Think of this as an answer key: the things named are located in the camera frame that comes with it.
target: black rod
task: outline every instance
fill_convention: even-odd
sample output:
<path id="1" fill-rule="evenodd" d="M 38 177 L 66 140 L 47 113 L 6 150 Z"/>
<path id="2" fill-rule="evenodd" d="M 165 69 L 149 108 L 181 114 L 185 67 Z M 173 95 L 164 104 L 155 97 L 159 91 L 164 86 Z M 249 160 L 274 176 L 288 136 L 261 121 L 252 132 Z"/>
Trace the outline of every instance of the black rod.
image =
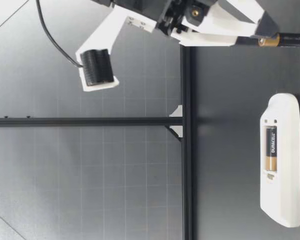
<path id="1" fill-rule="evenodd" d="M 182 204 L 183 204 L 183 240 L 194 239 L 193 226 L 193 181 L 192 160 L 194 154 L 193 114 L 194 87 L 193 47 L 181 47 L 181 83 L 183 105 L 183 139 L 182 139 Z"/>
<path id="2" fill-rule="evenodd" d="M 182 117 L 0 118 L 0 127 L 107 127 L 182 125 Z"/>
<path id="3" fill-rule="evenodd" d="M 235 45 L 257 47 L 300 48 L 300 33 L 278 33 L 274 38 L 252 38 L 239 36 Z"/>

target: white plastic strip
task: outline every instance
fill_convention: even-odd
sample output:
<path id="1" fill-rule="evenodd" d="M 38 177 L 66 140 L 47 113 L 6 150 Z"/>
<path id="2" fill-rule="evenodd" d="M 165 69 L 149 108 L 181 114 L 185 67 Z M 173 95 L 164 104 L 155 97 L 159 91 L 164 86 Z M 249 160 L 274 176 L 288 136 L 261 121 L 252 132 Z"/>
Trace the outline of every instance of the white plastic strip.
<path id="1" fill-rule="evenodd" d="M 256 0 L 226 0 L 254 23 L 262 18 L 265 11 Z"/>
<path id="2" fill-rule="evenodd" d="M 171 37 L 179 40 L 179 44 L 185 47 L 228 47 L 236 44 L 237 36 L 224 36 L 203 34 L 199 32 L 181 32 L 177 33 L 174 29 Z"/>

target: white plastic part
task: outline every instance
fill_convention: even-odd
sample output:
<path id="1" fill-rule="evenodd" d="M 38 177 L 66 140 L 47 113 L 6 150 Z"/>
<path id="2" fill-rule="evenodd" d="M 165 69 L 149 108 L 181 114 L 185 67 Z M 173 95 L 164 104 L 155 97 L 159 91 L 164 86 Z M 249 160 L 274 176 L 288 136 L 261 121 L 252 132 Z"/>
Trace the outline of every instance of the white plastic part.
<path id="1" fill-rule="evenodd" d="M 116 5 L 113 11 L 101 23 L 101 25 L 77 50 L 75 53 L 77 61 L 82 64 L 80 54 L 89 50 L 108 49 L 109 54 L 111 54 L 114 43 L 125 22 L 130 25 L 135 25 L 148 32 L 152 32 L 157 24 L 156 21 L 150 18 Z M 114 77 L 114 82 L 88 86 L 86 83 L 84 70 L 82 68 L 79 69 L 79 75 L 81 78 L 83 91 L 85 92 L 109 89 L 119 85 L 118 79 Z"/>
<path id="2" fill-rule="evenodd" d="M 237 20 L 224 10 L 218 2 L 212 5 L 199 26 L 182 20 L 182 25 L 202 34 L 251 37 L 255 34 L 258 25 Z"/>
<path id="3" fill-rule="evenodd" d="M 228 47 L 235 45 L 238 39 L 237 36 L 212 35 L 192 31 L 177 33 L 176 28 L 172 31 L 171 37 L 179 40 L 179 44 L 185 47 Z"/>
<path id="4" fill-rule="evenodd" d="M 266 170 L 266 126 L 277 128 L 276 171 Z M 277 223 L 299 227 L 300 111 L 295 96 L 279 93 L 271 97 L 260 119 L 260 143 L 260 207 Z"/>
<path id="5" fill-rule="evenodd" d="M 226 0 L 255 24 L 262 19 L 265 11 L 256 0 Z"/>
<path id="6" fill-rule="evenodd" d="M 179 105 L 177 109 L 169 115 L 169 117 L 182 117 L 183 116 L 183 107 Z M 184 137 L 184 128 L 183 126 L 170 126 L 170 128 L 179 136 L 179 138 Z"/>

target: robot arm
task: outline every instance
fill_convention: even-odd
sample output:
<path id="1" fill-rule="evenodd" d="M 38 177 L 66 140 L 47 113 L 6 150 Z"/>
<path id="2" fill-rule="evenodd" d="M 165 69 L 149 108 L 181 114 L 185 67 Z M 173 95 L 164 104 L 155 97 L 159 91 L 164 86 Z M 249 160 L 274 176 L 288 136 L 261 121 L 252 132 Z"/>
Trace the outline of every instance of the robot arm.
<path id="1" fill-rule="evenodd" d="M 256 0 L 93 0 L 113 11 L 79 48 L 83 90 L 119 84 L 110 63 L 124 23 L 148 32 L 158 29 L 183 46 L 300 46 L 300 34 L 279 34 L 277 24 Z"/>
<path id="2" fill-rule="evenodd" d="M 77 61 L 83 66 L 79 68 L 79 74 L 85 92 L 113 88 L 119 84 L 113 76 L 110 54 L 125 22 L 148 32 L 152 32 L 157 24 L 136 12 L 114 6 L 113 11 L 76 52 Z"/>

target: white corner bracket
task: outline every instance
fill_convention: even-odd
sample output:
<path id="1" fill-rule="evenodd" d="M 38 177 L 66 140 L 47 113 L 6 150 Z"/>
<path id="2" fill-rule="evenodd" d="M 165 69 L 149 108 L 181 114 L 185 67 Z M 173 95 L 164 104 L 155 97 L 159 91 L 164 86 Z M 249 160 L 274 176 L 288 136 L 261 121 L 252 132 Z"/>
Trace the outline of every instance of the white corner bracket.
<path id="1" fill-rule="evenodd" d="M 179 105 L 176 110 L 169 115 L 169 117 L 182 117 L 183 116 L 183 107 L 182 105 Z M 170 129 L 172 129 L 178 136 L 179 138 L 184 137 L 184 129 L 183 126 L 170 126 Z"/>

